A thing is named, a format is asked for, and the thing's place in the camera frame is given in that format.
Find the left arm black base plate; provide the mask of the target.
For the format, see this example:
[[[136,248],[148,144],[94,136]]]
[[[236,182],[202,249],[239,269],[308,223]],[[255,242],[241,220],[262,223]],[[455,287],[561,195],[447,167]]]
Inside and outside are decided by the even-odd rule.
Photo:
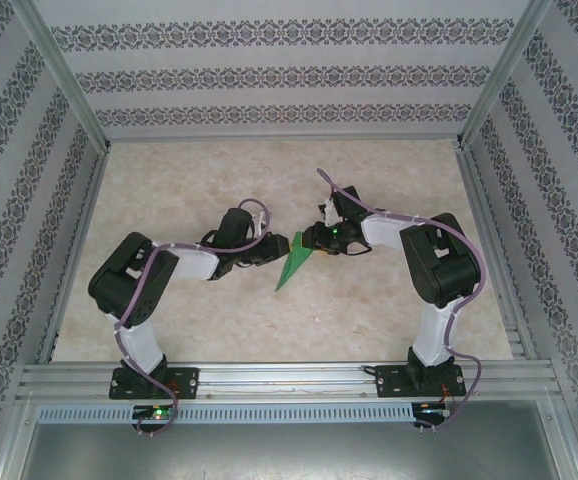
[[[197,395],[199,370],[191,367],[167,367],[156,375],[156,381],[177,399],[192,400]],[[108,396],[112,400],[171,399],[170,394],[162,387],[127,367],[113,371]]]

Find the aluminium frame side rail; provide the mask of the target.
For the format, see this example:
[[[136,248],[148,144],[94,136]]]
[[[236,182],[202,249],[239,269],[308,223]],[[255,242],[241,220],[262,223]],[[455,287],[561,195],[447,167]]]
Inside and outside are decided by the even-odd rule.
[[[60,333],[62,319],[67,308],[69,295],[77,273],[79,258],[86,240],[110,153],[111,146],[108,145],[106,150],[98,155],[90,172],[85,195],[80,204],[74,230],[70,237],[64,268],[61,271],[55,295],[48,311],[48,319],[40,338],[39,348],[32,361],[33,364],[47,364],[52,360],[56,339]]]
[[[462,147],[458,140],[453,141],[452,145],[482,245],[488,268],[489,282],[497,298],[513,358],[518,360],[539,360],[540,355],[535,350],[531,340],[522,305],[508,269],[502,244],[497,235],[495,220],[490,211],[473,159],[470,152]]]

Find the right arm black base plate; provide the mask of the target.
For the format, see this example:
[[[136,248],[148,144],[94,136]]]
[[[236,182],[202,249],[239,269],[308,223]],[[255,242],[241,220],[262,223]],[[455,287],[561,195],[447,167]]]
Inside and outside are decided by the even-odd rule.
[[[419,367],[413,365],[376,366],[376,389],[380,398],[440,398],[445,392],[464,396],[467,392],[461,367]]]

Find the aluminium mounting rail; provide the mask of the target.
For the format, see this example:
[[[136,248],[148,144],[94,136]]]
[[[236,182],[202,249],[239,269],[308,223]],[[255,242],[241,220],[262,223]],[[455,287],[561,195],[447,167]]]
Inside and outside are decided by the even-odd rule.
[[[223,403],[306,401],[373,402],[376,380],[354,362],[196,363],[196,400]],[[116,365],[111,362],[56,362],[23,368],[14,399],[37,403],[106,401]],[[549,360],[494,360],[483,363],[471,399],[540,400],[563,397]]]

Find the aluminium frame post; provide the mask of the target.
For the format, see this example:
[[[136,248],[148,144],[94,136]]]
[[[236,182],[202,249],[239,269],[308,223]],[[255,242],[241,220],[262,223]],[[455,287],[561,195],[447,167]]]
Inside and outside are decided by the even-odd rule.
[[[10,0],[10,2],[96,150],[106,152],[110,141],[37,3],[35,0]]]
[[[464,150],[473,143],[481,125],[497,101],[500,91],[508,81],[530,38],[540,25],[552,2],[553,0],[528,1],[501,56],[485,82],[482,92],[473,105],[465,125],[453,142],[456,151]]]

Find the grey metal sheet tray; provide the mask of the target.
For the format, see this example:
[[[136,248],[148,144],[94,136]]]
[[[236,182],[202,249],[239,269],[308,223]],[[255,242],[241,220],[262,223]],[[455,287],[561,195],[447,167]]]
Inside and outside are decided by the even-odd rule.
[[[153,439],[90,406],[15,408],[0,480],[578,480],[558,400],[474,401],[435,431],[372,422],[182,422]]]

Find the green paper sheet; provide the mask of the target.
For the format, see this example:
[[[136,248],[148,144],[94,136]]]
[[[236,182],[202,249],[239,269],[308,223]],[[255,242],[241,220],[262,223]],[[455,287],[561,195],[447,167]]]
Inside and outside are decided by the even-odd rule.
[[[313,249],[303,245],[303,233],[296,232],[290,244],[290,250],[286,256],[283,269],[277,282],[275,291],[278,292],[298,269],[307,261],[314,252]]]

